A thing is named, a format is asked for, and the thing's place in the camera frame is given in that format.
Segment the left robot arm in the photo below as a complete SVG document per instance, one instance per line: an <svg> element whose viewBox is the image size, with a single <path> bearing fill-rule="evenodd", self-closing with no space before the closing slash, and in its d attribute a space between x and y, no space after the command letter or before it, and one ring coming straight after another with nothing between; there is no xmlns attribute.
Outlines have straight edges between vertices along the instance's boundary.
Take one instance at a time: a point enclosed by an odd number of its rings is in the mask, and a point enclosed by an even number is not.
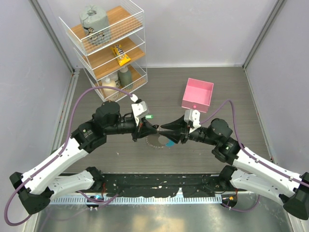
<svg viewBox="0 0 309 232"><path fill-rule="evenodd" d="M104 102L96 109L92 119L74 130L67 143L46 160L25 173L15 172L10 181L28 212L33 215L43 210L52 200L79 190L98 192L104 178L95 167L88 167L79 174L66 177L59 175L76 161L87 156L107 141L108 135L131 134L133 141L157 133L158 125L147 119L144 101L132 104L128 117L121 116L120 106L114 101Z"/></svg>

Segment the cream pump bottle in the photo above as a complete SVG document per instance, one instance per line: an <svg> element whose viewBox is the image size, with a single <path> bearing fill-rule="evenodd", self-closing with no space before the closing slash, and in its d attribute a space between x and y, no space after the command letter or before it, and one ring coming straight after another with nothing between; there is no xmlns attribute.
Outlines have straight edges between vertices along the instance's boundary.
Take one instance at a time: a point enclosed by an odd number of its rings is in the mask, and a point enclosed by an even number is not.
<svg viewBox="0 0 309 232"><path fill-rule="evenodd" d="M101 81L101 85L102 86L106 86L106 87L113 87L116 88L116 82L114 80L112 80L109 77L105 77L102 81ZM109 96L111 96L112 94L114 94L116 92L116 90L114 89L109 89L109 88L103 88L101 89L101 93L104 96L104 99L107 99Z"/></svg>

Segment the key with green tag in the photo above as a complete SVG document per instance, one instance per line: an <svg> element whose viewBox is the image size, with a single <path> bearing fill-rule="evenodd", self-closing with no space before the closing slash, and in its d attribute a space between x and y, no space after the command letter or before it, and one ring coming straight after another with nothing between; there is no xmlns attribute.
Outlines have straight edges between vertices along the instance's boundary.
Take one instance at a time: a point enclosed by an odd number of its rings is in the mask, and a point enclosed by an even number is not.
<svg viewBox="0 0 309 232"><path fill-rule="evenodd" d="M153 119L153 118L154 118L153 115L146 115L146 116L145 116L145 119Z"/></svg>

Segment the yellow candy bag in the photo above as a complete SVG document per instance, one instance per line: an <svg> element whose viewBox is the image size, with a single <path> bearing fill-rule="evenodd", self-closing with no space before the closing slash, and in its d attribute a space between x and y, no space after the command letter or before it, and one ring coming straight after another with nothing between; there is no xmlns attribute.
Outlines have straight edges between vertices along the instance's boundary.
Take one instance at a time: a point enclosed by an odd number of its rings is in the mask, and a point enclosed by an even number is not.
<svg viewBox="0 0 309 232"><path fill-rule="evenodd" d="M111 49L121 67L131 61L131 58L122 50L122 46L120 44L112 46Z"/></svg>

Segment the patterned jar on shelf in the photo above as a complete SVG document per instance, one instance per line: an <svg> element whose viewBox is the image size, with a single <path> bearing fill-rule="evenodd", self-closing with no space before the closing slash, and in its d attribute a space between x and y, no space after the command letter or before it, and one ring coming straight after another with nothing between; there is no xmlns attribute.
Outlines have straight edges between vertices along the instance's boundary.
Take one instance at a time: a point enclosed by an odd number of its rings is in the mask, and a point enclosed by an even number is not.
<svg viewBox="0 0 309 232"><path fill-rule="evenodd" d="M115 84L116 84L116 87L119 88L120 87L120 80L119 80L119 77L118 77L118 74L115 72L115 73L111 73L109 74L106 78L105 78L106 81L110 80L110 81L114 81Z"/></svg>

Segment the pink open drawer box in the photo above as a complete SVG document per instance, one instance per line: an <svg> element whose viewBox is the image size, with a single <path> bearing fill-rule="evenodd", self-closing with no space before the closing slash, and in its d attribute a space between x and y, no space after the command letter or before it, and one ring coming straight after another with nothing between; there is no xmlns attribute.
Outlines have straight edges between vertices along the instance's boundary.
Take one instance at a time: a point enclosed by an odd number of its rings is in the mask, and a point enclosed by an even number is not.
<svg viewBox="0 0 309 232"><path fill-rule="evenodd" d="M189 78L182 99L182 108L207 113L214 83Z"/></svg>

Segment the grey wrapped paper roll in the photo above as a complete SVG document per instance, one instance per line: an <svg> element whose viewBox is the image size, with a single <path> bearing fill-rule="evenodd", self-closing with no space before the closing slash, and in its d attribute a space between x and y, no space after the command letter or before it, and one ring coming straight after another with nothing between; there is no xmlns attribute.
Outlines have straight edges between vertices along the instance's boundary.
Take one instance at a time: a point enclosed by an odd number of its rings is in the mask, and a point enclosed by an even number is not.
<svg viewBox="0 0 309 232"><path fill-rule="evenodd" d="M111 39L111 28L106 11L97 5L88 5L79 13L82 28L92 45L100 45Z"/></svg>

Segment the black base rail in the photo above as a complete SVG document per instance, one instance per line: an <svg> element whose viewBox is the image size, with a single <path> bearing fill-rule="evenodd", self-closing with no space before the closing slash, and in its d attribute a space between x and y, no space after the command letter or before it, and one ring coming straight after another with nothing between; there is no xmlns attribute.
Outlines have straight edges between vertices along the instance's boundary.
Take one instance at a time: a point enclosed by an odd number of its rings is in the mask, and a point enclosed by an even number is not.
<svg viewBox="0 0 309 232"><path fill-rule="evenodd" d="M101 174L83 171L79 174L60 176L48 185L53 191L51 199L78 191L101 193L112 197L175 197L182 190L184 197L212 196L236 187L222 175L211 174Z"/></svg>

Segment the green pump bottle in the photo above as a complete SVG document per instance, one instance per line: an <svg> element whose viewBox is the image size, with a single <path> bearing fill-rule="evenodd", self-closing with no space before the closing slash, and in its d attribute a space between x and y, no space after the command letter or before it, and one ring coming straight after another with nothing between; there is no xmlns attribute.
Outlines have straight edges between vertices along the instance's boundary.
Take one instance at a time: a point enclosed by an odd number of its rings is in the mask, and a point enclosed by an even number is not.
<svg viewBox="0 0 309 232"><path fill-rule="evenodd" d="M132 74L127 66L118 70L118 77L122 87L125 87L127 89L133 88Z"/></svg>

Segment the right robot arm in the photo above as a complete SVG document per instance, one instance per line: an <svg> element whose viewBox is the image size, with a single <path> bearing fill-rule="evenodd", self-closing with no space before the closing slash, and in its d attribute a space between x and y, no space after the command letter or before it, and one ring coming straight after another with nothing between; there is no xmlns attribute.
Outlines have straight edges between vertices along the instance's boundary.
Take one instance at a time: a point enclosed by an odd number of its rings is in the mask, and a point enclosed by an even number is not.
<svg viewBox="0 0 309 232"><path fill-rule="evenodd" d="M218 179L221 189L252 191L277 202L298 219L309 218L309 174L289 171L257 155L231 137L233 131L223 119L215 118L205 128L182 116L161 128L160 135L176 144L192 140L214 146L212 154L227 163Z"/></svg>

